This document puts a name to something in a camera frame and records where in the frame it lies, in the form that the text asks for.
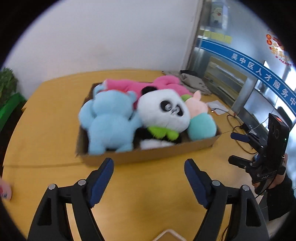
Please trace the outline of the operator right hand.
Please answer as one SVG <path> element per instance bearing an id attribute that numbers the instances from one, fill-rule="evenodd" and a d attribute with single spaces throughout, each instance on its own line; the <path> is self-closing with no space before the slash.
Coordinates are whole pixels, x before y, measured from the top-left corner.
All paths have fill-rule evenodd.
<path id="1" fill-rule="evenodd" d="M 283 156 L 282 165 L 280 167 L 280 170 L 284 171 L 283 174 L 282 175 L 277 174 L 273 178 L 267 179 L 266 183 L 264 185 L 264 189 L 262 190 L 263 192 L 266 191 L 267 189 L 274 188 L 276 185 L 280 185 L 283 182 L 286 172 L 287 172 L 287 159 L 288 159 L 288 154 L 285 153 Z"/>

